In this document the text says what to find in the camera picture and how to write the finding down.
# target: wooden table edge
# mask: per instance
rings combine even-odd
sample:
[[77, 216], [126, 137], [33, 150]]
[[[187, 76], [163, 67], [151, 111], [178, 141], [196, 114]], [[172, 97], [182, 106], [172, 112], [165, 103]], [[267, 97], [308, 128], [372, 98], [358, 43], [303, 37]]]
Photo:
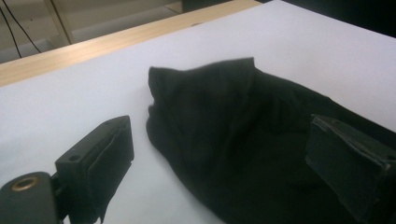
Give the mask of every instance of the wooden table edge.
[[253, 0], [234, 0], [213, 7], [180, 14], [111, 35], [100, 36], [71, 46], [0, 64], [0, 87], [65, 68], [75, 63], [123, 49], [143, 41], [191, 27], [194, 24], [225, 17], [259, 6]]

